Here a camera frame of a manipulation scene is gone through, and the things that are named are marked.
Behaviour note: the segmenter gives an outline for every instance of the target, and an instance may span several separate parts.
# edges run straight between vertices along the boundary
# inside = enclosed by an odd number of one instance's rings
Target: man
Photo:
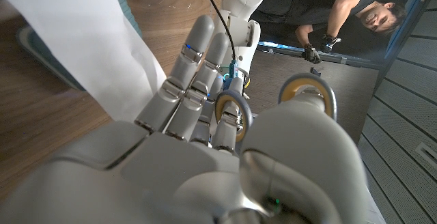
[[[251,18],[261,25],[270,23],[284,31],[294,31],[305,49],[302,56],[318,64],[320,56],[308,34],[326,27],[320,50],[329,53],[341,41],[338,33],[349,16],[357,17],[372,31],[391,33],[402,24],[406,13],[393,2],[376,0],[263,0]]]

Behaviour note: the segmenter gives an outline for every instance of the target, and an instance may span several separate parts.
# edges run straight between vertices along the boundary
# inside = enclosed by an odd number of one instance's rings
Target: white paper
[[[371,196],[369,189],[367,189],[367,197],[369,198],[369,205],[367,206],[367,224],[386,224],[384,217],[382,217],[380,209],[377,207],[375,200]]]
[[[114,119],[133,122],[166,76],[118,0],[8,0]]]

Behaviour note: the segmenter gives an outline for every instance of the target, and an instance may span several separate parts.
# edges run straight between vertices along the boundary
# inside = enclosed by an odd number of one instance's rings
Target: man's hair
[[[391,14],[393,14],[396,18],[395,23],[393,23],[386,31],[384,31],[384,34],[389,35],[390,33],[393,33],[396,29],[399,29],[401,27],[402,23],[405,20],[405,17],[407,16],[407,11],[405,11],[405,7],[402,4],[395,3],[395,6],[392,8],[388,8]]]

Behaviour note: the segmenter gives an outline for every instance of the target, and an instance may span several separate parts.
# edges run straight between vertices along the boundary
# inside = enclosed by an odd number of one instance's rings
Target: black glove
[[[335,43],[341,42],[340,38],[327,36],[323,37],[324,43],[320,46],[320,50],[324,53],[330,53],[333,50]]]
[[[305,52],[302,53],[302,57],[313,64],[319,64],[322,62],[319,53],[317,53],[317,51],[311,44],[305,46]]]

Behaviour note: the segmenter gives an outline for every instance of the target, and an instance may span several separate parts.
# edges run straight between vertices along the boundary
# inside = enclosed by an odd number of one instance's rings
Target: blue object
[[[229,86],[231,85],[231,82],[234,78],[230,77],[227,78],[224,82],[223,82],[223,90],[228,90]]]
[[[229,77],[238,77],[238,64],[235,60],[232,60],[231,64],[229,65]]]

